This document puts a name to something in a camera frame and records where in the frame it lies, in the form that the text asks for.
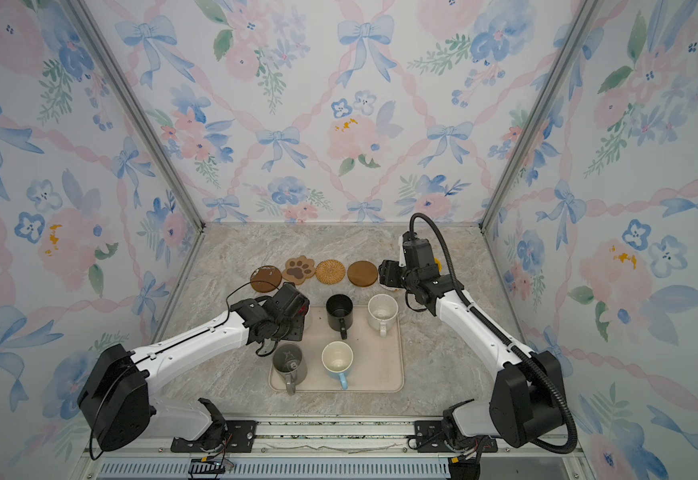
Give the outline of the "cork paw print coaster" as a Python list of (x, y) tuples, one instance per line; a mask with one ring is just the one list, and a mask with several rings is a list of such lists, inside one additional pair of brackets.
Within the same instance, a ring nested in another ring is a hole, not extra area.
[(302, 285), (315, 275), (315, 261), (304, 255), (289, 258), (281, 270), (282, 279), (294, 285)]

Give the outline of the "black mug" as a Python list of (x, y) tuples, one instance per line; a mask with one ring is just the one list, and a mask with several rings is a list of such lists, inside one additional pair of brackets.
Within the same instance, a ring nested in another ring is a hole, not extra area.
[(325, 308), (329, 328), (337, 332), (342, 340), (347, 340), (348, 331), (353, 325), (352, 299), (345, 294), (334, 294), (326, 301)]

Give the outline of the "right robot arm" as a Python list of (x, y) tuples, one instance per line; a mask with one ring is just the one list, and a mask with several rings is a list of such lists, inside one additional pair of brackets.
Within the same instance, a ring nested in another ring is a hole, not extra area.
[(402, 289), (450, 326), (479, 357), (492, 379), (487, 403), (466, 400), (443, 411), (449, 446), (468, 449), (483, 437), (519, 448), (536, 445), (568, 454), (578, 432), (562, 381), (561, 366), (549, 353), (535, 353), (508, 334), (476, 304), (463, 284), (436, 266), (408, 268), (394, 260), (378, 267), (379, 282)]

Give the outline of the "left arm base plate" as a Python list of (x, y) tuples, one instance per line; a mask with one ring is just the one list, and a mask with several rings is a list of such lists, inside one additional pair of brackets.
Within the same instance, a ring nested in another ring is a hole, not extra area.
[(171, 453), (250, 453), (256, 435), (257, 422), (232, 420), (213, 422), (197, 440), (174, 438)]

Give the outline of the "cream white mug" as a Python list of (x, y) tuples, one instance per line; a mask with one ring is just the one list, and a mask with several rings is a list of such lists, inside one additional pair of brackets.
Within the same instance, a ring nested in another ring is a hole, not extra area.
[(380, 337), (387, 337), (396, 322), (399, 312), (397, 301), (391, 295), (377, 294), (369, 300), (367, 311), (368, 325)]

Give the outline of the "white mug red inside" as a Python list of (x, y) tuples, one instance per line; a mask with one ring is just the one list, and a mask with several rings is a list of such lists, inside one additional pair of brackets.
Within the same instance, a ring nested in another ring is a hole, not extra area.
[(308, 315), (309, 309), (310, 309), (310, 301), (306, 300), (303, 303), (303, 305), (300, 307), (300, 309), (298, 310), (297, 318), (302, 320), (302, 321), (306, 321), (306, 317)]

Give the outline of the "woven rattan round coaster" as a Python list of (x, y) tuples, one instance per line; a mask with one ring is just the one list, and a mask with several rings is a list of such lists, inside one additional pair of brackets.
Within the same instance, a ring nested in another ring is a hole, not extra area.
[(344, 264), (335, 259), (321, 261), (315, 269), (317, 280), (325, 285), (335, 285), (340, 283), (346, 275)]

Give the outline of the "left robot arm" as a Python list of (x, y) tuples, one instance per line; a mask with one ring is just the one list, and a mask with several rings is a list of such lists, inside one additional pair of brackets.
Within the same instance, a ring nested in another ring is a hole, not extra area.
[(159, 397), (170, 381), (228, 351), (303, 334), (310, 302), (300, 295), (244, 299), (215, 318), (167, 340), (101, 353), (77, 398), (90, 435), (88, 448), (111, 452), (139, 438), (175, 438), (206, 452), (228, 438), (215, 404)]

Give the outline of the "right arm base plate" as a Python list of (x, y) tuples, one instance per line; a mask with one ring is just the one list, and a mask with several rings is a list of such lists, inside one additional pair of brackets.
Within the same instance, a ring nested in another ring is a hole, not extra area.
[(464, 454), (474, 451), (478, 446), (482, 447), (483, 453), (498, 452), (495, 438), (487, 435), (465, 436), (452, 422), (444, 419), (415, 421), (414, 434), (408, 442), (408, 448), (419, 453)]

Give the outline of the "plain round wooden coaster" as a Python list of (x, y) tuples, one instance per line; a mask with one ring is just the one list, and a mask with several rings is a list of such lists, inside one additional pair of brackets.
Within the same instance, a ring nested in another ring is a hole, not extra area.
[(378, 279), (378, 268), (367, 260), (356, 261), (348, 267), (347, 278), (357, 287), (369, 287)]

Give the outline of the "dark glossy wooden round coaster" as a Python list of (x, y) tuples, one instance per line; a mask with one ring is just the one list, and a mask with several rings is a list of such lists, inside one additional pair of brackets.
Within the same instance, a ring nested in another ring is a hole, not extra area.
[(273, 265), (256, 268), (249, 278), (250, 287), (259, 293), (269, 293), (277, 290), (282, 282), (280, 269)]

